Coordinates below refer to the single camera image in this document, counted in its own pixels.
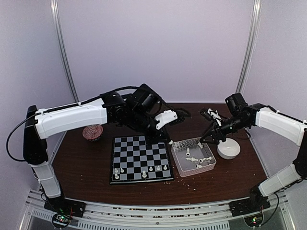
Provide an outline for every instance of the chessboard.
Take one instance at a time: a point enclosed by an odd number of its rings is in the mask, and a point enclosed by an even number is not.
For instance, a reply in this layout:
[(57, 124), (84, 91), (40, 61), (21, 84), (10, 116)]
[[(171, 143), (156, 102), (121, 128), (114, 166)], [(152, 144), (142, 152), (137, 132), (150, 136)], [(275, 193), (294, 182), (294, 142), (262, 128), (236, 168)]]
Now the chessboard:
[(147, 144), (145, 136), (113, 139), (110, 184), (173, 180), (164, 142)]

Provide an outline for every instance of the dark brown tabletop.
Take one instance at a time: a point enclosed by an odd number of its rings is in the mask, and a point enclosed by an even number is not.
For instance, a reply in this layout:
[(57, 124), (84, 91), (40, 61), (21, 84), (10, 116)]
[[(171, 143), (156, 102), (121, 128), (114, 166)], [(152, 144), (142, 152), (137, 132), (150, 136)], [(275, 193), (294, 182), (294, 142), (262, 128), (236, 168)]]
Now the dark brown tabletop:
[[(199, 114), (203, 107), (230, 113), (225, 104), (173, 104), (189, 110), (192, 118), (167, 130), (173, 141), (200, 137), (208, 122)], [(217, 163), (215, 168), (194, 176), (180, 177), (173, 157), (175, 179), (168, 182), (110, 185), (110, 161), (113, 137), (136, 133), (127, 127), (103, 125), (103, 137), (89, 142), (82, 128), (67, 132), (53, 166), (68, 198), (119, 205), (180, 205), (222, 201), (248, 196), (251, 187), (266, 179), (261, 163), (246, 133), (230, 135), (241, 146), (233, 160), (221, 158), (215, 145), (210, 145)]]

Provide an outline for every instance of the clear plastic container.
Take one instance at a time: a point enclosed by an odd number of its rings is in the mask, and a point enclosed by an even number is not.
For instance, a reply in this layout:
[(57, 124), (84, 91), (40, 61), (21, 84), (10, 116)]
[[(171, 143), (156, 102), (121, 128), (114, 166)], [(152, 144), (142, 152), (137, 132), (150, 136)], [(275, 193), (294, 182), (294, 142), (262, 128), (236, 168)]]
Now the clear plastic container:
[[(191, 176), (212, 170), (216, 164), (216, 159), (213, 156), (209, 146), (207, 144), (202, 144), (203, 148), (199, 147), (199, 140), (200, 138), (193, 138), (174, 142), (172, 144), (171, 151), (181, 177)], [(186, 159), (187, 148), (189, 148), (189, 157), (194, 157), (198, 159), (198, 161), (189, 161)], [(211, 160), (205, 160), (203, 163), (199, 162), (199, 159), (209, 157), (211, 157)]]

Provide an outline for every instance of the black mounting bracket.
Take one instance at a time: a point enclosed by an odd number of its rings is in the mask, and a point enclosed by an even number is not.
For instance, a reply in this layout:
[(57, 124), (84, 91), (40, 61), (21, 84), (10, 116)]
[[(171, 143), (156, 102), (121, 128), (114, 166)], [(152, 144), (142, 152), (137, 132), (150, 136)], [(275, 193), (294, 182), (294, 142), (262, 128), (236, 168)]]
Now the black mounting bracket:
[[(268, 200), (263, 201), (262, 205), (263, 205), (262, 209), (267, 209), (271, 207)], [(230, 211), (233, 217), (260, 211), (259, 206), (251, 207), (249, 198), (243, 199), (243, 200), (232, 201), (229, 203), (229, 207), (230, 207)]]
[[(63, 210), (61, 214), (64, 214), (66, 216), (71, 215), (71, 210), (72, 210), (72, 216), (74, 217), (83, 217), (84, 210), (85, 210), (85, 203), (80, 202), (80, 201), (75, 201), (75, 200), (68, 200), (65, 199), (65, 205), (67, 207), (71, 207), (71, 209), (66, 209)], [(48, 201), (45, 202), (44, 209), (50, 210), (50, 211), (55, 211), (54, 208), (50, 205)]]

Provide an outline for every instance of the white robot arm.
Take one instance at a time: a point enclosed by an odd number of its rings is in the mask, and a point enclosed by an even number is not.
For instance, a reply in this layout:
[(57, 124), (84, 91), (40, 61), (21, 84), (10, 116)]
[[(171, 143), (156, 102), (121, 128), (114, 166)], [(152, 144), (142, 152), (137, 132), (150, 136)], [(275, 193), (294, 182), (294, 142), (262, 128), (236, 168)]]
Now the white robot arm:
[[(233, 215), (237, 216), (258, 211), (260, 206), (268, 204), (268, 196), (307, 178), (307, 123), (306, 120), (300, 121), (282, 114), (271, 106), (259, 103), (248, 105), (240, 93), (231, 95), (225, 101), (233, 117), (222, 121), (222, 124), (214, 121), (201, 142), (206, 142), (205, 139), (211, 137), (214, 143), (220, 144), (226, 141), (227, 134), (257, 126), (275, 132), (300, 147), (293, 163), (253, 187), (249, 199), (230, 203)], [(204, 111), (205, 109), (201, 111), (201, 115), (212, 120), (212, 115)]]
[[(132, 94), (119, 95), (116, 91), (101, 94), (95, 98), (57, 108), (28, 108), (24, 129), (24, 159), (32, 167), (41, 183), (47, 202), (45, 208), (60, 213), (82, 216), (84, 203), (71, 202), (64, 197), (61, 186), (48, 161), (46, 139), (56, 133), (89, 126), (119, 123), (145, 135), (147, 141), (167, 141), (171, 139), (166, 124), (176, 124), (189, 113), (174, 109), (147, 85), (132, 87)], [(160, 102), (170, 110), (149, 114), (153, 106)]]

